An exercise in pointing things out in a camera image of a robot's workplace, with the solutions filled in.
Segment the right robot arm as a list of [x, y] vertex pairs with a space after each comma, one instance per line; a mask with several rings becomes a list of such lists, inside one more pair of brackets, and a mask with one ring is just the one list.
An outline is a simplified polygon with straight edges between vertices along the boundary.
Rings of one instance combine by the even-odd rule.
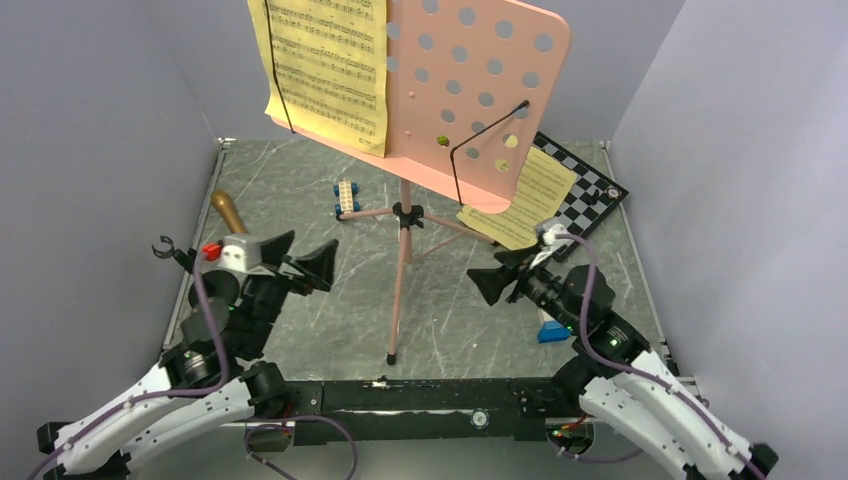
[[765, 479], [779, 460], [766, 443], [722, 423], [687, 389], [639, 331], [612, 308], [594, 263], [567, 275], [530, 260], [532, 249], [497, 254], [497, 268], [470, 269], [484, 300], [530, 300], [573, 337], [575, 356], [553, 377], [564, 415], [580, 411], [613, 427], [674, 479]]

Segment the black microphone stand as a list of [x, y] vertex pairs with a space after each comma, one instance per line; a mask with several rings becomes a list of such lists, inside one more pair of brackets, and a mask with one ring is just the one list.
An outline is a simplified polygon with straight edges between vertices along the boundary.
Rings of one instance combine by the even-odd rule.
[[[159, 242], [166, 245], [164, 250], [151, 246], [154, 256], [159, 259], [173, 259], [190, 276], [194, 275], [197, 251], [189, 248], [187, 252], [175, 247], [173, 240], [165, 235], [159, 237]], [[241, 287], [236, 276], [225, 270], [209, 270], [201, 275], [207, 296], [225, 300], [230, 306], [234, 306], [239, 298]]]

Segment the yellow sheet music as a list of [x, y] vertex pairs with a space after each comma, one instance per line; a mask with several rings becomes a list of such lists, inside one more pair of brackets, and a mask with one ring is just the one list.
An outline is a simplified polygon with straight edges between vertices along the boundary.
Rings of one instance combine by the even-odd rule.
[[384, 1], [250, 1], [268, 117], [382, 158], [388, 134]]
[[456, 218], [509, 250], [536, 243], [536, 226], [552, 219], [577, 181], [577, 174], [551, 155], [531, 147], [509, 207], [497, 214], [465, 206]]

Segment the pink music stand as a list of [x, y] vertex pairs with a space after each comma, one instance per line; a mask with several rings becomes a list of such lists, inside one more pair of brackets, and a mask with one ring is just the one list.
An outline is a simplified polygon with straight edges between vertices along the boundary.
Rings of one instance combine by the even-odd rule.
[[[518, 177], [572, 41], [560, 15], [519, 1], [384, 1], [388, 134], [378, 158], [299, 133], [399, 178], [398, 268], [412, 260], [411, 230], [428, 219], [419, 186], [485, 213], [511, 204]], [[434, 140], [512, 134], [512, 168], [444, 173]]]

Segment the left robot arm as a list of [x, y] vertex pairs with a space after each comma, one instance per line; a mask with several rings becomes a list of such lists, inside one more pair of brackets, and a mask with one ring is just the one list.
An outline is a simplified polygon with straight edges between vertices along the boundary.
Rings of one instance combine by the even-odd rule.
[[181, 339], [114, 399], [86, 417], [37, 431], [36, 479], [125, 479], [166, 449], [224, 424], [295, 412], [305, 393], [264, 349], [290, 295], [327, 292], [339, 243], [293, 256], [293, 232], [232, 233], [182, 251], [163, 237], [153, 252], [193, 278]]

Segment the gold microphone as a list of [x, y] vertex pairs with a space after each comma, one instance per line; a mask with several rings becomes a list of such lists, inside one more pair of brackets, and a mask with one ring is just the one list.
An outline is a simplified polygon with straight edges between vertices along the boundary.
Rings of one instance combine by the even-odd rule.
[[229, 193], [220, 189], [214, 190], [210, 195], [210, 205], [219, 214], [231, 233], [248, 233], [248, 229]]

